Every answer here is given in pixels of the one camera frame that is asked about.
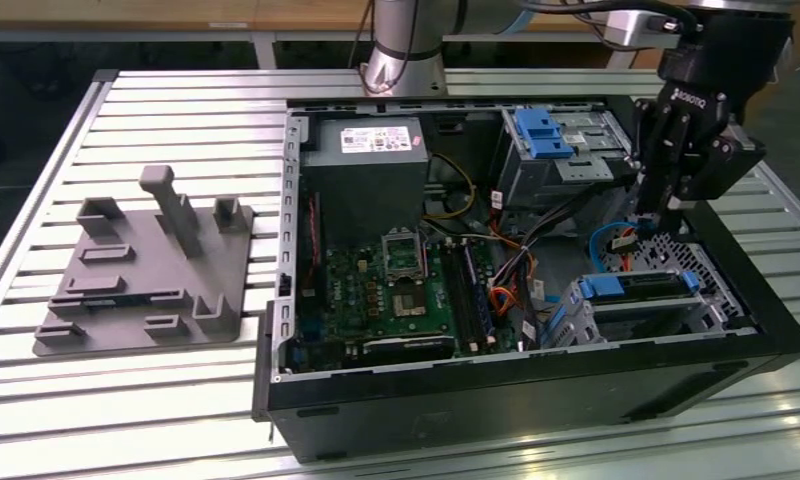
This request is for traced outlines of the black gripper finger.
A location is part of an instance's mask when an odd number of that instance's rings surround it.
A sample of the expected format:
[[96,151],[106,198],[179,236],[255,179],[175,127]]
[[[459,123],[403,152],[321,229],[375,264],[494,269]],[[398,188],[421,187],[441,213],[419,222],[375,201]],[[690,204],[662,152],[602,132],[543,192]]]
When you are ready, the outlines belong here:
[[666,231],[681,230],[684,214],[701,201],[717,200],[766,156],[765,144],[730,124],[705,148],[688,153],[666,201]]
[[633,158],[642,167],[634,213],[642,217],[639,225],[645,235],[649,230],[674,234],[681,227],[682,213],[669,204],[681,185],[692,116],[672,104],[653,99],[639,99],[635,110]]

